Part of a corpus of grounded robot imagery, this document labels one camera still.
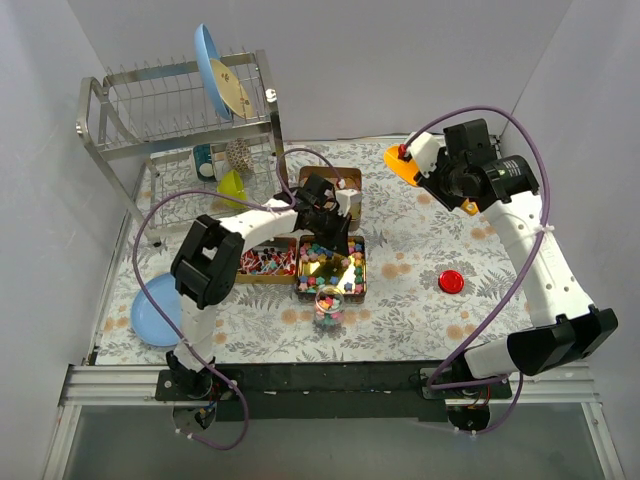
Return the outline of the tin of pastel gummies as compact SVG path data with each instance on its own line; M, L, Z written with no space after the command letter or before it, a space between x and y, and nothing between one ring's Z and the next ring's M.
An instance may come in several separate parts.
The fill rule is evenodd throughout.
M358 168L353 167L337 167L340 177L345 181L345 187L347 189L354 189L359 192L362 192L362 172ZM334 174L333 170L327 166L305 166L299 170L298 175L298 186L302 187L309 176L312 174L317 174L334 185L338 183L339 178ZM349 232L353 233L357 231L360 227L361 219L362 219L362 200L364 198L364 194L361 194L361 198L358 202L351 203L351 222L349 225Z

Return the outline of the yellow plastic scoop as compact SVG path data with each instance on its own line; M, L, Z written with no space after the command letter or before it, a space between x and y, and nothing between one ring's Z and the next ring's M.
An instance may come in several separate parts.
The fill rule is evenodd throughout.
M385 165L405 183L411 187L418 188L419 185L415 176L419 174L420 171L417 165L413 160L405 161L402 159L399 156L400 153L400 145L392 145L389 147L383 155ZM474 216L479 213L476 203L469 199L464 199L462 203L458 205L458 208L470 216Z

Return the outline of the tin of star candies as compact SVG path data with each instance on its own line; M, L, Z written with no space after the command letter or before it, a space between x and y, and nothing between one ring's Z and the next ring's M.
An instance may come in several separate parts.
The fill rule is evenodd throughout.
M363 303L367 290L366 246L363 236L350 236L348 255L321 247L313 235L298 242L295 292L301 301L310 302L321 287L335 287L347 303Z

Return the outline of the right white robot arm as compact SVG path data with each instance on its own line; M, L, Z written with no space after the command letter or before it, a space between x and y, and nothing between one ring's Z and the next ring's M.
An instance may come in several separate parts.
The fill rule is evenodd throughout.
M447 210L474 202L517 272L477 330L486 329L518 290L530 308L528 329L481 345L473 343L479 335L473 332L429 377L429 389L475 397L512 373L535 376L585 359L617 329L614 311L595 305L555 239L542 163L499 157L483 119L445 128L442 142L422 128L399 156L415 165L414 183Z

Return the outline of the tin of lollipops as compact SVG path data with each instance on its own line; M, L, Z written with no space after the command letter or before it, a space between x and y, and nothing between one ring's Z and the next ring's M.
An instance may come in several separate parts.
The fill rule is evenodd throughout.
M277 237L247 250L240 259L236 282L258 285L292 285L297 276L298 242Z

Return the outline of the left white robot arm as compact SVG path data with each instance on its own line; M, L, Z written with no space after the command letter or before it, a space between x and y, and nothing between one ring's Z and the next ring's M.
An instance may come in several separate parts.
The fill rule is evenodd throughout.
M167 355L172 382L188 398L205 398L213 386L215 320L207 308L231 292L241 257L248 250L296 231L341 255L349 253L351 209L361 192L310 175L301 187L282 191L243 213L214 219L199 216L175 256L170 273L181 300L180 340Z

